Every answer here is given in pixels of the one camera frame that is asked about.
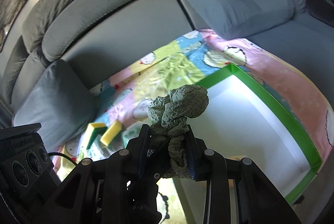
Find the grey sofa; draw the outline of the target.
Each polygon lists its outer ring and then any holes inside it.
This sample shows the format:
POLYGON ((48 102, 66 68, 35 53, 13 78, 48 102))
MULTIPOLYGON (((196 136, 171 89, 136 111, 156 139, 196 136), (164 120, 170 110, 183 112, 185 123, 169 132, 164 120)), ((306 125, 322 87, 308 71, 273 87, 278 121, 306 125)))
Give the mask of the grey sofa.
POLYGON ((186 0, 27 0, 1 51, 1 122, 14 115, 52 58, 92 88, 205 21, 186 0))

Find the grey textured pillow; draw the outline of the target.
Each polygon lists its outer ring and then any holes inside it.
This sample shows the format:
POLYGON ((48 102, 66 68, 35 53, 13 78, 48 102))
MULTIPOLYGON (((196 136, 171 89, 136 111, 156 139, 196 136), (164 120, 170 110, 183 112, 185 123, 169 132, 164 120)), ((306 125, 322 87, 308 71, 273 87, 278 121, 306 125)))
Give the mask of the grey textured pillow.
POLYGON ((14 117, 14 126, 40 123, 38 130, 48 152, 82 134, 97 112, 93 95, 64 60, 42 74, 14 117))

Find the yellow green sponge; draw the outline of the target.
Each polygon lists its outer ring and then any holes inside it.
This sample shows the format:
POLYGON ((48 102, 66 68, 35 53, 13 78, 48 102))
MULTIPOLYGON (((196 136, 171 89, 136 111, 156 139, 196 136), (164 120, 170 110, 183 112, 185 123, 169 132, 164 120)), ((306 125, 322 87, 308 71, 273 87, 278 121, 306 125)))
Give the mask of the yellow green sponge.
POLYGON ((115 120, 101 136, 100 142, 102 142, 105 146, 108 146, 121 131, 122 123, 119 120, 115 120))
POLYGON ((102 135, 107 130, 107 126, 103 122, 93 122, 89 123, 85 134, 87 135, 87 145, 85 148, 88 150, 95 141, 97 135, 102 135))

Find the green white cardboard box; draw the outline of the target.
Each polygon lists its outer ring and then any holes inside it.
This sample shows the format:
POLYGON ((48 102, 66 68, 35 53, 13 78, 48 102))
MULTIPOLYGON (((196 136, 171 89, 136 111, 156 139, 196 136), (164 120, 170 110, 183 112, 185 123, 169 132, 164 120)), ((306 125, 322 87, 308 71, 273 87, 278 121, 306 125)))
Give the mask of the green white cardboard box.
POLYGON ((195 137, 226 158, 249 157, 286 201, 295 203, 322 164, 304 128, 234 64, 199 84, 207 89, 209 104, 201 116, 190 120, 195 137))

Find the black cushion pads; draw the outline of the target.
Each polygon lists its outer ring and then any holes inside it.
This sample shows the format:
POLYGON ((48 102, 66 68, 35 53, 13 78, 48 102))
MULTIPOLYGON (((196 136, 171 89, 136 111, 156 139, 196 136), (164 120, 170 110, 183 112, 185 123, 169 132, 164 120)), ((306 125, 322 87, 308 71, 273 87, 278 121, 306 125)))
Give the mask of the black cushion pads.
POLYGON ((306 0, 306 7, 314 18, 333 27, 333 5, 327 0, 306 0))

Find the clear green tea bag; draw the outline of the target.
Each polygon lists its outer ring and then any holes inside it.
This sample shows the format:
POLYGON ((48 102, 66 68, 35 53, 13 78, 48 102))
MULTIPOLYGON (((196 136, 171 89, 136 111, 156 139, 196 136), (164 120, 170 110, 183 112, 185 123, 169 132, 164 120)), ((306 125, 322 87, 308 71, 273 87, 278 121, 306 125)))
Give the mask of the clear green tea bag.
POLYGON ((121 139, 123 142, 123 147, 125 148, 128 144, 128 142, 133 139, 137 138, 141 128, 142 128, 143 123, 141 121, 135 122, 132 125, 130 125, 128 128, 122 132, 121 139))

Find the green cloth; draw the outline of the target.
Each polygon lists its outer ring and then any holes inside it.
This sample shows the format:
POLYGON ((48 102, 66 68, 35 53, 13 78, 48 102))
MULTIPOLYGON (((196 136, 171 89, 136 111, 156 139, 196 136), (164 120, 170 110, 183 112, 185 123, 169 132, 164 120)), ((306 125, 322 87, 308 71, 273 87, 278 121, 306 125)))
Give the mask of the green cloth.
POLYGON ((185 133, 190 130, 187 120, 199 117, 208 104, 205 87, 186 84, 171 89, 165 97, 156 97, 147 107, 148 117, 152 121, 150 150, 154 151, 164 142, 168 143, 170 167, 163 178, 191 178, 183 144, 185 133))

